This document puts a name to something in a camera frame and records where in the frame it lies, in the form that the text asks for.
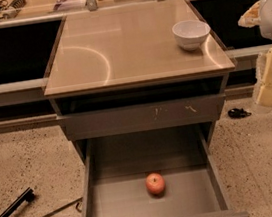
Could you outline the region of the red apple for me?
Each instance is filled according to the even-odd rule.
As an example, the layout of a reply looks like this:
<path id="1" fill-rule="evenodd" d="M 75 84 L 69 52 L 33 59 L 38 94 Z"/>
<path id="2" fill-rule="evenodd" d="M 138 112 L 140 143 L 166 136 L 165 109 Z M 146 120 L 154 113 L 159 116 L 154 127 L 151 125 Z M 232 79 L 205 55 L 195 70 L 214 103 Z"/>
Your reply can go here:
<path id="1" fill-rule="evenodd" d="M 165 190 L 164 178 L 161 174 L 158 173 L 150 173 L 146 178 L 146 189 L 149 193 L 156 195 L 161 194 Z"/>

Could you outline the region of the grey drawer cabinet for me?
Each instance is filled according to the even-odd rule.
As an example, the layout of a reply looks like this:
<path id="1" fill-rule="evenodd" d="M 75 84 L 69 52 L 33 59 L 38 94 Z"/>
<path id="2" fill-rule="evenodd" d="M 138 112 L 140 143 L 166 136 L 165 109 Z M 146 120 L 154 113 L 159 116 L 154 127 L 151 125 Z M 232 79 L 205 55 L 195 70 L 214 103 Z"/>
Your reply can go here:
<path id="1" fill-rule="evenodd" d="M 57 116 L 224 94 L 235 64 L 213 36 L 181 48 L 172 28 L 187 20 L 185 0 L 68 15 L 45 87 Z M 196 124 L 212 137 L 216 121 Z"/>

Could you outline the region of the open grey middle drawer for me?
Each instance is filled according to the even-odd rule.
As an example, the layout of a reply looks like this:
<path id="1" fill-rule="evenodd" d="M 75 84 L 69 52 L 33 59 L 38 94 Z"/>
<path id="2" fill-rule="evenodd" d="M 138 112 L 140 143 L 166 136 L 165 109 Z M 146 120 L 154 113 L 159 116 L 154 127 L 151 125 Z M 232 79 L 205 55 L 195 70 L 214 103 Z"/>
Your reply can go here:
<path id="1" fill-rule="evenodd" d="M 95 138 L 86 152 L 81 217 L 249 217 L 196 125 Z"/>

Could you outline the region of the white ceramic bowl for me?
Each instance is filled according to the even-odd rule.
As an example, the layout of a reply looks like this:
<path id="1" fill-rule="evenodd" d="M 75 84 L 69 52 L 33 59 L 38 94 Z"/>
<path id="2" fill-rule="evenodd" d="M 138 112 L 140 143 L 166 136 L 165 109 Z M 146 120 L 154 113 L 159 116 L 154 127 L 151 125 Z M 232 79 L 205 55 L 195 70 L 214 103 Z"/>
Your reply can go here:
<path id="1" fill-rule="evenodd" d="M 180 21 L 172 28 L 177 45 L 186 51 L 199 48 L 208 38 L 210 30 L 207 23 L 199 20 Z"/>

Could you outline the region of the black object on floor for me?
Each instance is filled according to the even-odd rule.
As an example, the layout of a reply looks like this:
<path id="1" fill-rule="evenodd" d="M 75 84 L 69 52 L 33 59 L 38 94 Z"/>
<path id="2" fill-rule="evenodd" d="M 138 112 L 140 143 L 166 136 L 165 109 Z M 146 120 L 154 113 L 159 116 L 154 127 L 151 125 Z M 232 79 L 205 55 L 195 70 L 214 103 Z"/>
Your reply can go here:
<path id="1" fill-rule="evenodd" d="M 228 116 L 231 117 L 232 119 L 245 118 L 251 116 L 250 112 L 239 108 L 230 109 L 227 113 Z"/>

